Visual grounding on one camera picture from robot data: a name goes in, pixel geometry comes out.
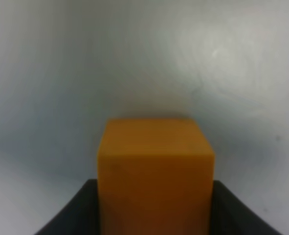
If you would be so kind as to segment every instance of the white surface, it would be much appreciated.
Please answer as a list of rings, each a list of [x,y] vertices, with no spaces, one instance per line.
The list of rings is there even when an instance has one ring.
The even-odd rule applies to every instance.
[[[215,178],[289,235],[289,0],[0,0],[0,234],[44,225],[130,116],[195,118]]]

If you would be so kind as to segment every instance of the block front face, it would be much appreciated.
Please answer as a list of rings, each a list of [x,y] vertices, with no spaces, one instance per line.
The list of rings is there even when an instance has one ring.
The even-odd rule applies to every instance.
[[[128,125],[131,131],[117,134]],[[159,128],[143,128],[145,125]],[[195,148],[199,144],[194,144],[195,136],[202,137],[206,145]],[[119,146],[113,141],[118,137]],[[159,139],[163,139],[160,145],[156,143]],[[98,158],[102,234],[208,234],[213,169],[214,154],[191,120],[110,122]]]

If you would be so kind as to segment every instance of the orange cube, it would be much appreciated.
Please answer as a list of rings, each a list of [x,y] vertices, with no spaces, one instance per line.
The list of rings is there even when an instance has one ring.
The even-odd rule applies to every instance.
[[[193,120],[111,120],[98,154],[101,234],[208,234],[213,172]]]

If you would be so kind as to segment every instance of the block top face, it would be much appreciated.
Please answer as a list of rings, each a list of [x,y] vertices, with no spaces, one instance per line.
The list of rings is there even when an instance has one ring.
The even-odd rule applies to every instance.
[[[214,156],[192,119],[113,119],[105,129],[99,156]]]

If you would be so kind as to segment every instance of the white wall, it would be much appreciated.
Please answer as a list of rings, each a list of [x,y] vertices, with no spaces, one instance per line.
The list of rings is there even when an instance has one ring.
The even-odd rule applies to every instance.
[[[195,118],[215,178],[289,235],[289,0],[0,0],[0,234],[57,213],[126,116]]]

